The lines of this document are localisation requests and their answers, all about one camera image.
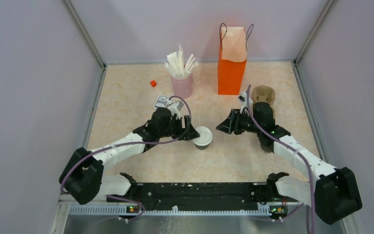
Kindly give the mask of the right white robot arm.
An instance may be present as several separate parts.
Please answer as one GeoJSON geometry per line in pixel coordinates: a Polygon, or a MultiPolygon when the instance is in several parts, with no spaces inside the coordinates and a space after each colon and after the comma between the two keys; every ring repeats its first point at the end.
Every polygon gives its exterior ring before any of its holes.
{"type": "Polygon", "coordinates": [[[272,201],[287,196],[312,208],[326,224],[334,224],[362,209],[355,174],[347,167],[337,167],[315,156],[276,124],[273,109],[267,102],[248,108],[232,109],[216,129],[226,134],[255,133],[261,149],[274,153],[292,164],[309,181],[302,182],[286,173],[270,174],[266,195],[272,201]]]}

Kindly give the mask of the white plastic cup lid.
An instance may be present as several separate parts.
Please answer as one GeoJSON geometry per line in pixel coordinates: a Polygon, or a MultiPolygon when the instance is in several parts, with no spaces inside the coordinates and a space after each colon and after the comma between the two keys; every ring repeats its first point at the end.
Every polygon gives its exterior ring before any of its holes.
{"type": "Polygon", "coordinates": [[[210,145],[213,140],[213,133],[211,130],[205,126],[199,126],[195,129],[200,133],[200,137],[192,140],[194,145],[210,145]]]}

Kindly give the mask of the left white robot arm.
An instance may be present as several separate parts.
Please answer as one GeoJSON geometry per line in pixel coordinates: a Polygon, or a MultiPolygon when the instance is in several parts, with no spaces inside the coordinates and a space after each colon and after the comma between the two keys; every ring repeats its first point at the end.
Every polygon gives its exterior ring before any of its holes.
{"type": "Polygon", "coordinates": [[[92,201],[100,191],[119,195],[127,202],[134,200],[137,194],[135,186],[126,181],[111,188],[104,184],[106,173],[156,145],[198,138],[199,133],[191,122],[191,114],[181,117],[168,108],[158,108],[145,124],[122,139],[92,150],[84,147],[76,149],[59,177],[61,193],[71,195],[81,205],[92,201]]]}

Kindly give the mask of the black paper coffee cup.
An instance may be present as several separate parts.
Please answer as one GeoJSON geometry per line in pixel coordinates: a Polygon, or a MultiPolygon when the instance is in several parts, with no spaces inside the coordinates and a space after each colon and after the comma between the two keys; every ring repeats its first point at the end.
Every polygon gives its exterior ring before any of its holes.
{"type": "Polygon", "coordinates": [[[209,147],[209,145],[195,145],[195,147],[198,150],[202,151],[202,150],[206,150],[209,147]]]}

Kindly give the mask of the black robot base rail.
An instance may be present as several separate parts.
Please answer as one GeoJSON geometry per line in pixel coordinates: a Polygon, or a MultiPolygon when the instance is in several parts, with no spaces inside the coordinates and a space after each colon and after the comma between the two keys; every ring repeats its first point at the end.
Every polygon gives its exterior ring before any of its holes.
{"type": "Polygon", "coordinates": [[[122,201],[144,205],[146,212],[261,215],[285,217],[288,199],[266,183],[133,183],[122,201]]]}

